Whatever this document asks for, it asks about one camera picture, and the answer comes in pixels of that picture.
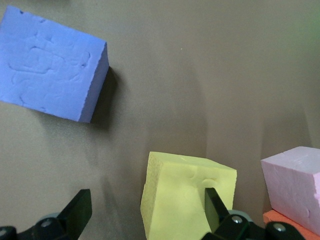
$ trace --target dent on yellow block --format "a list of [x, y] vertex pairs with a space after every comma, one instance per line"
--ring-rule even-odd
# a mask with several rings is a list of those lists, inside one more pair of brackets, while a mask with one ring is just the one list
[[237, 171], [212, 160], [150, 152], [141, 215], [148, 240], [200, 240], [210, 227], [205, 188], [232, 209]]

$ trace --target gray table surface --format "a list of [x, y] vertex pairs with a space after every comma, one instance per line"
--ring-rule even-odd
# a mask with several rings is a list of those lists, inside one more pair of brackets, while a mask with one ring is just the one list
[[82, 188], [81, 239], [145, 239], [150, 151], [238, 170], [234, 208], [263, 226], [260, 160], [320, 148], [318, 0], [1, 0], [108, 42], [91, 124], [0, 102], [0, 226], [59, 212]]

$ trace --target top face of blue block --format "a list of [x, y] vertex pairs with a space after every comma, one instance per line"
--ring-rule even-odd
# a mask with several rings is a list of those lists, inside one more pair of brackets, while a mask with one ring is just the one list
[[0, 26], [0, 100], [79, 121], [106, 44], [8, 6]]

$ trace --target silver screw head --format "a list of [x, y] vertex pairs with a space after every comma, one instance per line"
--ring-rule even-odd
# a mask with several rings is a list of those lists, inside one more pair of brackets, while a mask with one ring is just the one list
[[6, 235], [6, 233], [7, 233], [7, 230], [5, 228], [2, 228], [2, 229], [0, 228], [0, 237]]
[[239, 216], [233, 216], [232, 221], [234, 221], [236, 224], [241, 224], [242, 223], [242, 218]]
[[273, 227], [279, 232], [285, 232], [286, 231], [285, 226], [283, 226], [281, 223], [275, 223], [275, 224], [273, 224]]
[[41, 223], [41, 227], [45, 228], [48, 227], [52, 223], [52, 220], [46, 219]]

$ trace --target orange foam block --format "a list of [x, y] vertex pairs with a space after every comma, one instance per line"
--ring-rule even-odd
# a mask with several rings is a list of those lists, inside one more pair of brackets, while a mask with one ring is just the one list
[[314, 234], [312, 231], [309, 231], [308, 229], [304, 228], [303, 226], [299, 225], [298, 223], [292, 221], [291, 219], [275, 210], [264, 213], [263, 221], [264, 224], [267, 224], [269, 222], [284, 222], [294, 226], [306, 240], [320, 240], [319, 235]]

